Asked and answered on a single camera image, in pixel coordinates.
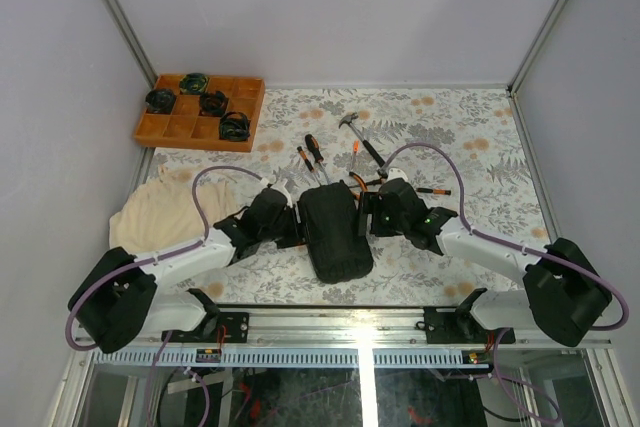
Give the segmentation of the orange handled pliers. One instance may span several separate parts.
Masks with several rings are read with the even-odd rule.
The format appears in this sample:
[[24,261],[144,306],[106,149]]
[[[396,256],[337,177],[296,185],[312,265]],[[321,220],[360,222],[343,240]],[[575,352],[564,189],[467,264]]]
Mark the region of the orange handled pliers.
[[360,197],[361,193],[367,192],[370,187],[381,186],[386,181],[384,177],[365,181],[359,174],[353,171],[348,172],[348,177],[355,182],[354,185],[348,185],[348,188],[356,199]]

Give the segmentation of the black plastic tool case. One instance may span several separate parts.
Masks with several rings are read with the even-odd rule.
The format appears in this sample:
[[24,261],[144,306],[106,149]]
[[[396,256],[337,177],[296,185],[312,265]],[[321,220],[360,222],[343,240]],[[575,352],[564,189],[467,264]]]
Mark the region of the black plastic tool case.
[[357,230],[354,197],[344,183],[301,194],[298,210],[316,277],[325,284],[360,279],[373,269],[369,244]]

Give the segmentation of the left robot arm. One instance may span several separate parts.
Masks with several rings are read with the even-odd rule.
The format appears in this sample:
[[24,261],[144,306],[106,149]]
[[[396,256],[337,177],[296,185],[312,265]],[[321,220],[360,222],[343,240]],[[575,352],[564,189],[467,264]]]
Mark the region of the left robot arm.
[[253,256],[266,242],[295,240],[297,234],[290,196],[267,187],[248,208],[215,223],[201,239],[146,259],[122,247],[107,251],[70,298],[68,321],[79,324],[104,353],[141,336],[208,341],[218,332],[219,308],[202,290],[179,284]]

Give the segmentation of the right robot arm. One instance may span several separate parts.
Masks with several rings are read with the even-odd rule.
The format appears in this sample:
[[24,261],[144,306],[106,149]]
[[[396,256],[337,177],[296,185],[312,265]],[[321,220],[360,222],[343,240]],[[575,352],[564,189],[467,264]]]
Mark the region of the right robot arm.
[[361,193],[359,216],[371,219],[376,237],[402,236],[417,249],[469,261],[519,285],[517,291],[481,292],[456,316],[457,332],[467,341],[502,327],[537,327],[553,341],[576,347],[612,301],[574,242],[559,238],[537,250],[481,233],[460,213],[427,206],[401,178]]

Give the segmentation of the precision screwdriver orange black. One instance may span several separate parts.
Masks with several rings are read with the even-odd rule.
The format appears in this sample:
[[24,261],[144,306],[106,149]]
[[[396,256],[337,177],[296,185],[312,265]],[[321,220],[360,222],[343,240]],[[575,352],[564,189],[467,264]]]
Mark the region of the precision screwdriver orange black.
[[452,195],[452,191],[451,190],[448,190],[448,189],[437,189],[437,188],[418,187],[416,189],[416,192],[422,193],[422,194],[444,195],[444,196],[451,196]]

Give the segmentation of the small black orange screwdriver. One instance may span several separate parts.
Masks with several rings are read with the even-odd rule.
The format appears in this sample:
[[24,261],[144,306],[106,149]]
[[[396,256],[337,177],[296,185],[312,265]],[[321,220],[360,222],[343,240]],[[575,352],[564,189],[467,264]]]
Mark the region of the small black orange screwdriver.
[[307,157],[303,147],[301,146],[297,146],[296,148],[298,154],[300,155],[305,167],[307,168],[307,170],[309,171],[309,173],[311,174],[311,176],[314,178],[314,180],[318,183],[318,185],[322,185],[321,179],[318,176],[316,169],[314,168],[313,164],[311,163],[311,161],[309,160],[309,158]]

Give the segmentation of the large black orange screwdriver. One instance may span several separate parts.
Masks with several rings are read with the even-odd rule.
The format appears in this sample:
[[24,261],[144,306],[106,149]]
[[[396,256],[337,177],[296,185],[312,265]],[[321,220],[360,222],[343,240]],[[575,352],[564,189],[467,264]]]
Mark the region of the large black orange screwdriver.
[[331,183],[331,179],[329,178],[328,173],[327,173],[327,171],[325,169],[324,157],[322,156],[318,141],[316,140],[316,138],[312,134],[306,134],[305,137],[304,137],[304,140],[305,140],[305,144],[306,144],[306,147],[307,147],[308,151],[311,153],[311,155],[314,158],[314,161],[315,161],[315,164],[316,164],[317,168],[322,173],[322,175],[323,175],[324,179],[326,180],[326,182],[328,184],[330,184]]

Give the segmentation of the floral table cloth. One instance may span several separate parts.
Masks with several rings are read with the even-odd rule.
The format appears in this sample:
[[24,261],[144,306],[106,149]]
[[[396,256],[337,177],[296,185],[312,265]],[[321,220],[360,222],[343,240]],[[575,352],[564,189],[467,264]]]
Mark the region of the floral table cloth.
[[[250,153],[158,149],[148,174],[193,169],[208,181],[227,180],[243,206],[257,194],[258,176],[290,178],[292,194],[299,195],[317,185],[296,150],[306,134],[319,141],[329,178],[346,178],[356,136],[339,122],[350,113],[359,115],[354,125],[414,186],[452,191],[423,194],[427,205],[463,211],[472,226],[534,247],[548,241],[512,106],[499,89],[270,89]],[[360,151],[355,170],[372,180],[377,164]],[[514,288],[499,274],[418,250],[401,237],[371,238],[369,244],[372,271],[346,283],[320,282],[305,248],[269,243],[189,285],[223,303],[339,306],[451,305],[477,288]]]

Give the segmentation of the dark rolled fabric band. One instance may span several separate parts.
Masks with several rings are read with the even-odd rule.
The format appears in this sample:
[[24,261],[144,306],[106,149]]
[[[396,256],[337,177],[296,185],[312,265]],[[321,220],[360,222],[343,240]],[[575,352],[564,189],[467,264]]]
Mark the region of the dark rolled fabric band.
[[250,120],[242,112],[227,112],[220,118],[218,132],[221,140],[245,142],[251,137]]

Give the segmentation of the steel claw hammer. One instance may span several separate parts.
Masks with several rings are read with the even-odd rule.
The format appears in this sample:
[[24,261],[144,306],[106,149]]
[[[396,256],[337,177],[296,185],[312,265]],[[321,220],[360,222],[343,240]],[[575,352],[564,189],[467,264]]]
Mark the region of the steel claw hammer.
[[383,167],[385,165],[385,160],[378,153],[378,151],[373,147],[373,145],[369,142],[368,139],[365,138],[364,134],[361,130],[359,130],[355,125],[354,121],[359,118],[357,113],[350,113],[345,115],[339,122],[339,127],[347,126],[356,136],[357,140],[362,144],[364,149],[369,153],[372,159],[376,162],[379,167]]

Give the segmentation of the cream cloth bag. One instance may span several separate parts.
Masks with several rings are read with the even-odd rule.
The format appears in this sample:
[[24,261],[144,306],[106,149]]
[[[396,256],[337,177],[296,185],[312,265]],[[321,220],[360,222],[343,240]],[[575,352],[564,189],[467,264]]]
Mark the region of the cream cloth bag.
[[[196,171],[161,168],[157,177],[139,186],[109,220],[109,246],[130,254],[168,249],[204,234],[203,221],[213,224],[238,210],[233,190],[224,180],[201,181]],[[196,192],[205,217],[193,201]]]

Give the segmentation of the wooden compartment tray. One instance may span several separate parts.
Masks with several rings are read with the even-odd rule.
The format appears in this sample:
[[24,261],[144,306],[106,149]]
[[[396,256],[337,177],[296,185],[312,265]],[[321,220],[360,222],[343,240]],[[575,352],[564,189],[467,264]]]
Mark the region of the wooden compartment tray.
[[219,138],[218,127],[221,117],[200,114],[200,95],[180,93],[179,82],[185,75],[164,74],[158,77],[153,89],[171,89],[177,97],[176,103],[168,115],[147,113],[145,104],[134,139],[145,147],[251,151],[265,93],[264,80],[252,77],[208,75],[209,83],[206,92],[222,91],[228,98],[226,113],[242,112],[250,120],[251,137],[245,142],[230,142]]

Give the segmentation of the dark rolled band centre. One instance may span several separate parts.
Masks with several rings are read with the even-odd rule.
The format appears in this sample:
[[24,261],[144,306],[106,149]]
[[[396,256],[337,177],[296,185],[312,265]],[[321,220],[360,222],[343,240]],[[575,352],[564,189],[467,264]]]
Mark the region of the dark rolled band centre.
[[205,92],[199,96],[199,109],[202,116],[222,117],[226,113],[228,98],[222,92]]

